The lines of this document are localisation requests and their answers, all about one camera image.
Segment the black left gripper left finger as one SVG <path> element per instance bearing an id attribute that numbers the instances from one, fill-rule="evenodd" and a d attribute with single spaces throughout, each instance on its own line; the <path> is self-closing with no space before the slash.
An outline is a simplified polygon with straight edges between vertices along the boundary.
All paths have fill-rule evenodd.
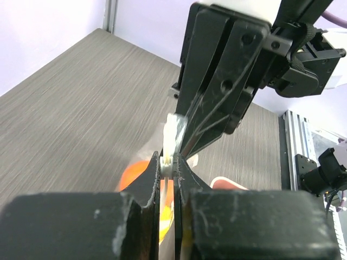
<path id="1" fill-rule="evenodd" d="M 160 163 L 121 192 L 36 193 L 1 210 L 1 259 L 157 259 Z"/>

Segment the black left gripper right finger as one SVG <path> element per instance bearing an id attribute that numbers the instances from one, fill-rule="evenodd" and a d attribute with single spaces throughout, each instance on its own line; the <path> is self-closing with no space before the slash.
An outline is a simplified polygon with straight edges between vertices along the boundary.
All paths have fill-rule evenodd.
<path id="1" fill-rule="evenodd" d="M 338 259 L 323 205 L 305 191 L 218 190 L 173 158 L 176 259 Z"/>

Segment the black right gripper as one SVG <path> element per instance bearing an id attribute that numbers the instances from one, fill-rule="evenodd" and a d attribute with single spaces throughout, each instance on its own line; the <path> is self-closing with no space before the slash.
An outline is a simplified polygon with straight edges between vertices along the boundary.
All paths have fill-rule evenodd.
<path id="1" fill-rule="evenodd" d="M 176 113 L 188 118 L 180 153 L 190 157 L 232 134 L 277 57 L 293 42 L 281 28 L 222 4 L 189 10 L 181 53 Z"/>

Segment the aluminium frame rail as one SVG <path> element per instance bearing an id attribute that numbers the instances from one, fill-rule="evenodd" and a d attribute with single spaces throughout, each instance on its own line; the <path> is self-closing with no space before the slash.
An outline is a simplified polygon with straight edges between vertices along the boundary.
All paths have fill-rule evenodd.
<path id="1" fill-rule="evenodd" d="M 311 124 L 290 110 L 283 116 L 292 191 L 312 194 L 333 224 L 339 259 L 346 259 L 346 138 Z"/>

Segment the clear polka dot zip bag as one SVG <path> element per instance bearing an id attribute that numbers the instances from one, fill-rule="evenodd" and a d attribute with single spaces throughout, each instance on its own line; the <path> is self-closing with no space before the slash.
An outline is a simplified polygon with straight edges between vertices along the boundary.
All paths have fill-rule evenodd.
<path id="1" fill-rule="evenodd" d="M 174 161 L 174 152 L 178 152 L 178 149 L 181 146 L 183 135 L 187 126 L 186 118 L 176 115 L 168 114 L 167 121 L 165 124 L 161 124 L 157 129 L 155 134 L 153 134 L 152 139 L 146 143 L 143 147 L 150 147 L 154 144 L 154 141 L 159 141 L 162 134 L 159 134 L 159 130 L 163 131 L 163 155 L 159 157 L 159 166 L 161 172 L 164 171 L 164 180 L 160 181 L 160 213 L 162 212 L 164 206 L 166 205 L 166 195 L 168 190 L 168 181 L 169 176 L 173 175 L 173 161 Z M 240 184 L 226 178 L 226 177 L 215 177 L 210 187 L 212 189 L 219 190 L 248 190 Z M 174 206 L 174 201 L 170 206 L 173 210 L 178 209 L 178 206 Z M 113 244 L 120 242 L 121 238 L 124 240 L 126 236 L 126 225 L 117 228 L 116 236 L 113 238 Z"/>

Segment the orange toy fruit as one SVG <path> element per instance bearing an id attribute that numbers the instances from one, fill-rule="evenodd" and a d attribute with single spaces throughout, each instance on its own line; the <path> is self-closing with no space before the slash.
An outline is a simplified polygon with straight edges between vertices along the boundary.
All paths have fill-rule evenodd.
<path id="1" fill-rule="evenodd" d="M 129 165 L 126 170 L 121 175 L 121 179 L 118 185 L 118 190 L 122 191 L 129 186 L 136 178 L 138 178 L 147 168 L 149 164 L 148 160 L 140 160 Z M 174 200 L 174 182 L 172 180 L 168 181 L 168 190 L 166 195 L 167 206 L 171 206 Z"/>

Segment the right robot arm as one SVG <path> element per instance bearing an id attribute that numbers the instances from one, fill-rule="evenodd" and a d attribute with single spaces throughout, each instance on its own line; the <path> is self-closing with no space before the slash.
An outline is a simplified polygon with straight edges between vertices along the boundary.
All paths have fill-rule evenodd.
<path id="1" fill-rule="evenodd" d="M 189 10 L 174 85 L 188 118 L 180 152 L 190 157 L 232 134 L 256 92 L 319 95 L 346 55 L 315 21 L 329 1 L 197 1 Z"/>

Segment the yellow toy fruit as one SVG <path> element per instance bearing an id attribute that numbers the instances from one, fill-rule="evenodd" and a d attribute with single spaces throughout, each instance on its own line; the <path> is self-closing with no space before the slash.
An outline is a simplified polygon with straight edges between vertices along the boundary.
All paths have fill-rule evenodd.
<path id="1" fill-rule="evenodd" d="M 174 218 L 174 210 L 169 206 L 164 206 L 159 216 L 159 244 L 164 240 L 171 227 Z"/>

